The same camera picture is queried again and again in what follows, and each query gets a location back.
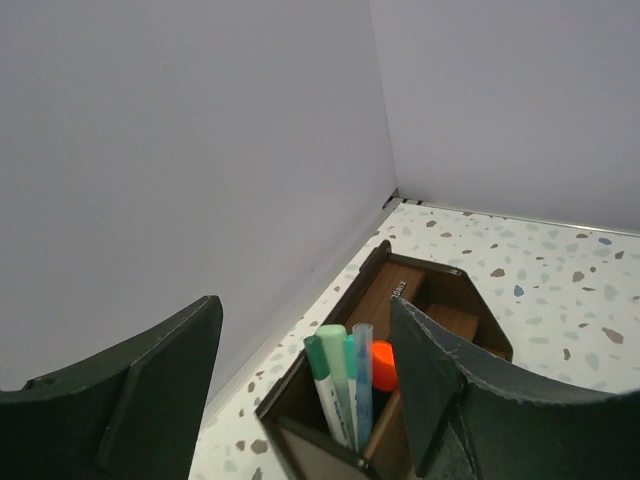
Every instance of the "blue pen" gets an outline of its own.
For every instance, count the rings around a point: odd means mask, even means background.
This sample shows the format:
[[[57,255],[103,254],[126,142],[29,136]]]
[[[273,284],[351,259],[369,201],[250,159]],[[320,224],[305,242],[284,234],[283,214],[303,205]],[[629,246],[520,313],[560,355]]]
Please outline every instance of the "blue pen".
[[[353,326],[354,350],[356,354],[356,445],[364,448],[371,434],[372,399],[372,357],[373,325],[358,323]]]

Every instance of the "wooden compartment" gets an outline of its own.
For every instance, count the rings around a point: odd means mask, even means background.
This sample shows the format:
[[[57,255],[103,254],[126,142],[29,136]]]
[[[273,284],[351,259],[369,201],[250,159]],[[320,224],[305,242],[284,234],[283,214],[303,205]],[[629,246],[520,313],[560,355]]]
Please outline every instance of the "wooden compartment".
[[[374,340],[387,340],[392,296],[406,298],[450,331],[511,360],[509,341],[464,271],[395,255],[386,240],[364,262],[323,325],[344,324],[351,332],[356,323],[370,323]],[[329,435],[304,352],[276,382],[256,415],[290,478],[413,478],[399,391],[374,395],[369,441],[360,452],[351,451]]]

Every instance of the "mint green marker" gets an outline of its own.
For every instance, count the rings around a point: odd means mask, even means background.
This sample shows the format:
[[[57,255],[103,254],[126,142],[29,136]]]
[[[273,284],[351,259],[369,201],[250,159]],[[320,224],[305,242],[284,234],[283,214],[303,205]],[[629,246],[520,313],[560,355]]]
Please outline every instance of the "mint green marker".
[[[351,411],[349,401],[349,381],[347,379],[347,360],[344,355],[344,339],[347,336],[347,329],[344,325],[322,325],[316,330],[316,336],[322,340],[322,348],[327,357],[331,378],[336,386],[338,400],[343,412]],[[347,421],[347,431],[351,444],[355,445],[355,430],[351,422],[351,415],[345,415]]]
[[[339,444],[351,448],[347,422],[342,413],[342,407],[338,400],[320,338],[315,335],[305,338],[304,349],[311,365],[313,380],[316,384],[324,418],[327,420],[331,436]]]
[[[349,402],[351,403],[351,423],[353,431],[358,431],[358,414],[356,410],[356,351],[353,344],[353,335],[347,335],[344,339],[344,356],[347,361],[347,382],[349,383]],[[358,437],[355,437],[356,450],[360,449]]]

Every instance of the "orange highlighter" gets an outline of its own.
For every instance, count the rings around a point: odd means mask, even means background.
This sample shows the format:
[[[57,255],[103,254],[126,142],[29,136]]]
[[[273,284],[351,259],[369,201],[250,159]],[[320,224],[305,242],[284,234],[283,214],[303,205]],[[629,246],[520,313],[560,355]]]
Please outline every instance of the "orange highlighter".
[[[398,376],[391,344],[376,340],[373,342],[371,356],[373,357],[373,388],[383,392],[394,391],[398,386]]]

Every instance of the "pen holder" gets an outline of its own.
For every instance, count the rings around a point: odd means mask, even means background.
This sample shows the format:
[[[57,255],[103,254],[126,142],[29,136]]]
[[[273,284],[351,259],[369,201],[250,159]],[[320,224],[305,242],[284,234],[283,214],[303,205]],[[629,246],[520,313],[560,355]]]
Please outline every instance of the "pen holder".
[[[453,333],[511,361],[511,344],[464,271],[393,254],[387,240],[369,255],[323,325],[342,324],[350,332],[357,323],[370,323],[373,340],[388,340],[392,296],[407,299]],[[399,390],[375,392],[373,412],[371,435],[359,452],[333,440],[304,351],[256,409],[289,478],[415,478]]]

